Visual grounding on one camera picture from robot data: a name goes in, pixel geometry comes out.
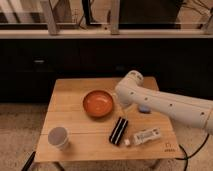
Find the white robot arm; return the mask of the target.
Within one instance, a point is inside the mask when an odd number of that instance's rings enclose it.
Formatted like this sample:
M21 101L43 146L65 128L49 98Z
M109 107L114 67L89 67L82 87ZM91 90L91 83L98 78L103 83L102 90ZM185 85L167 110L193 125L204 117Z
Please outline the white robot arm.
M147 106L183 124L213 135L213 101L151 90L142 86L143 76L132 70L115 86L122 107Z

